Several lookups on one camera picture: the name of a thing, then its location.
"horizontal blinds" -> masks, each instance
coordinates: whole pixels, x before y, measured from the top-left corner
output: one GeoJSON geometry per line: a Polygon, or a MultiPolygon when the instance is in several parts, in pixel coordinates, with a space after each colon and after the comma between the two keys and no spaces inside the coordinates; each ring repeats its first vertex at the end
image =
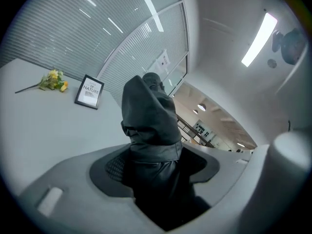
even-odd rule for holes
{"type": "MultiPolygon", "coordinates": [[[[105,83],[116,102],[121,105],[124,84],[132,77],[150,71],[155,60],[167,50],[170,65],[168,73],[187,53],[187,40],[182,5],[178,4],[159,15],[163,32],[157,19],[151,19],[131,36],[118,50],[99,78],[105,83]]],[[[160,74],[162,80],[168,73],[160,74]]]]}
{"type": "MultiPolygon", "coordinates": [[[[151,1],[160,11],[179,0],[151,1]]],[[[109,54],[150,16],[145,0],[28,0],[2,42],[0,67],[20,58],[77,79],[96,77],[109,54]]]]}
{"type": "Polygon", "coordinates": [[[162,82],[165,87],[166,94],[170,94],[186,75],[186,58],[184,58],[178,66],[164,79],[162,82]]]}

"sign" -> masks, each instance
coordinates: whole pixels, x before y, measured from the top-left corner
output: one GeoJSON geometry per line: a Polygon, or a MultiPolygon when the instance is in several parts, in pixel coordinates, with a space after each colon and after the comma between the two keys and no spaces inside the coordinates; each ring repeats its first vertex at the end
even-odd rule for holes
{"type": "Polygon", "coordinates": [[[157,58],[158,68],[160,69],[160,72],[163,73],[166,71],[168,74],[168,67],[170,65],[170,61],[168,58],[167,50],[165,49],[164,52],[157,58]]]}
{"type": "Polygon", "coordinates": [[[149,72],[153,72],[161,76],[162,73],[166,72],[169,74],[168,66],[170,65],[170,61],[168,58],[167,50],[162,52],[162,54],[154,61],[154,63],[148,69],[149,72]]]}
{"type": "Polygon", "coordinates": [[[100,82],[91,76],[85,75],[79,87],[75,103],[98,109],[98,101],[101,96],[103,87],[103,82],[100,82]]]}

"railing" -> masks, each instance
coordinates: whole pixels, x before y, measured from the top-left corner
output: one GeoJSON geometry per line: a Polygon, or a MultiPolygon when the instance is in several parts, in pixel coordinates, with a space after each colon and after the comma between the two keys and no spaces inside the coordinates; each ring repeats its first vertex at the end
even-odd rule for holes
{"type": "Polygon", "coordinates": [[[187,139],[185,138],[185,137],[183,137],[183,136],[181,136],[182,138],[181,138],[181,141],[182,142],[187,142],[187,139]]]}
{"type": "Polygon", "coordinates": [[[179,115],[176,115],[176,117],[178,127],[181,128],[188,136],[190,136],[193,139],[197,136],[204,143],[203,146],[214,148],[214,146],[210,142],[206,141],[201,135],[199,135],[199,133],[192,126],[190,126],[184,119],[182,119],[179,115]]]}

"yellow flower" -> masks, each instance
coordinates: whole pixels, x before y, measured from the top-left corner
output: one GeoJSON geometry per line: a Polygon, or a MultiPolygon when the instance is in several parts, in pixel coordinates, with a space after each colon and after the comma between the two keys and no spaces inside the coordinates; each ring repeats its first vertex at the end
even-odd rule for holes
{"type": "Polygon", "coordinates": [[[61,92],[64,92],[64,91],[67,89],[67,87],[68,87],[68,82],[65,81],[65,82],[64,82],[64,85],[60,88],[60,91],[61,91],[61,92]]]}
{"type": "Polygon", "coordinates": [[[53,70],[50,71],[49,75],[50,75],[52,78],[57,79],[58,76],[59,76],[59,73],[58,73],[58,71],[56,71],[55,69],[53,69],[53,70]]]}

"picture frame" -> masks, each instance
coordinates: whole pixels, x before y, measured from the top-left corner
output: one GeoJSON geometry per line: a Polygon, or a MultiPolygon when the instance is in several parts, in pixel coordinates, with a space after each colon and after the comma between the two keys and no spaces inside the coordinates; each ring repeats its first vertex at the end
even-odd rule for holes
{"type": "Polygon", "coordinates": [[[76,95],[75,103],[98,109],[103,87],[103,82],[100,82],[89,75],[85,75],[76,95]]]}

